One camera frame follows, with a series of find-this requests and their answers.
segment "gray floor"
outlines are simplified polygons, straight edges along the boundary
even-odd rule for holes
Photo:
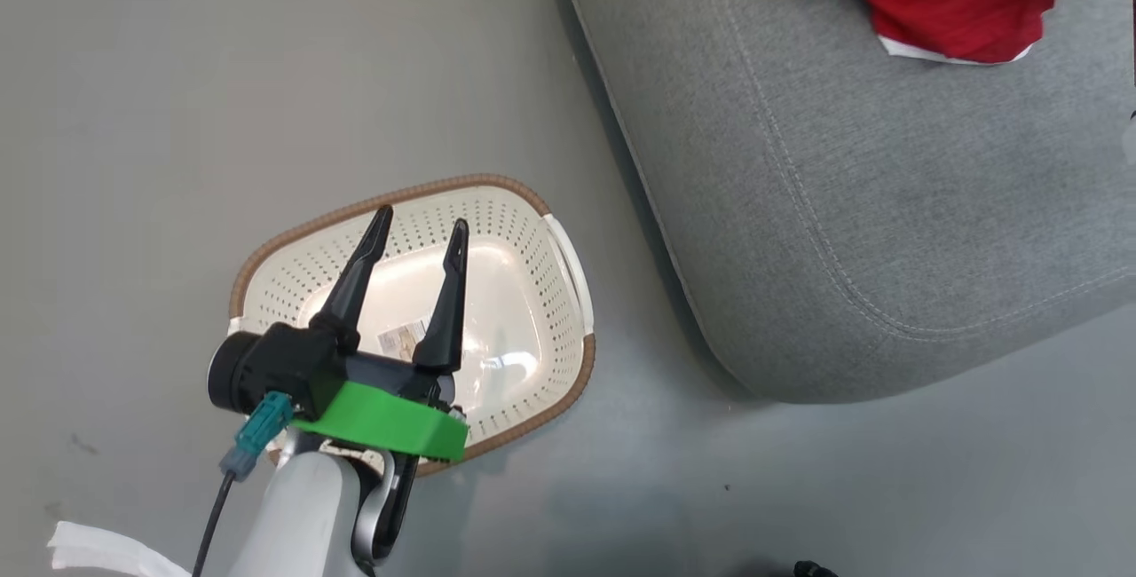
[[[0,0],[0,572],[64,518],[189,566],[252,249],[492,172],[582,254],[579,403],[415,492],[391,575],[1136,575],[1136,309],[892,400],[747,400],[678,303],[557,0]],[[231,499],[224,574],[268,470]]]

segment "sofa cushion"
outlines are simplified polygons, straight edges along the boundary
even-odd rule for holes
[[[860,0],[573,0],[705,338],[761,395],[942,379],[1133,299],[1131,0],[1026,59],[888,58]]]

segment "sticker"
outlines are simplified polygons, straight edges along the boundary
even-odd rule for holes
[[[429,318],[423,318],[418,319],[417,323],[381,333],[378,335],[379,354],[409,362],[415,354],[415,346],[421,342],[423,335],[426,335],[427,323],[429,323]]]

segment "laundry basket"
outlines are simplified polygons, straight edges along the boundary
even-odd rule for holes
[[[595,360],[592,299],[565,229],[532,189],[467,176],[346,206],[261,245],[237,275],[229,329],[307,326],[375,209],[394,206],[383,260],[359,317],[359,350],[409,359],[442,286],[442,254],[458,217],[469,221],[462,366],[454,404],[466,411],[465,459],[540,427],[584,391]],[[444,468],[423,463],[419,474]]]

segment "white fabric trim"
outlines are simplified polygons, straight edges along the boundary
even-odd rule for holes
[[[190,577],[187,570],[118,533],[72,521],[56,525],[48,542],[51,568],[102,568],[135,577]]]
[[[899,42],[899,40],[885,39],[884,35],[877,35],[879,42],[884,44],[884,50],[887,55],[901,56],[901,58],[917,58],[917,59],[929,59],[933,62],[945,62],[945,64],[971,64],[975,67],[996,67],[997,64],[1006,62],[972,62],[969,59],[958,59],[958,58],[946,58],[945,55],[939,52],[921,50],[919,47],[912,47],[911,44],[905,44]],[[1009,62],[1018,62],[1019,59],[1026,58],[1026,55],[1034,48],[1034,44],[1026,47],[1026,51],[1019,52],[1017,58],[1009,60]]]

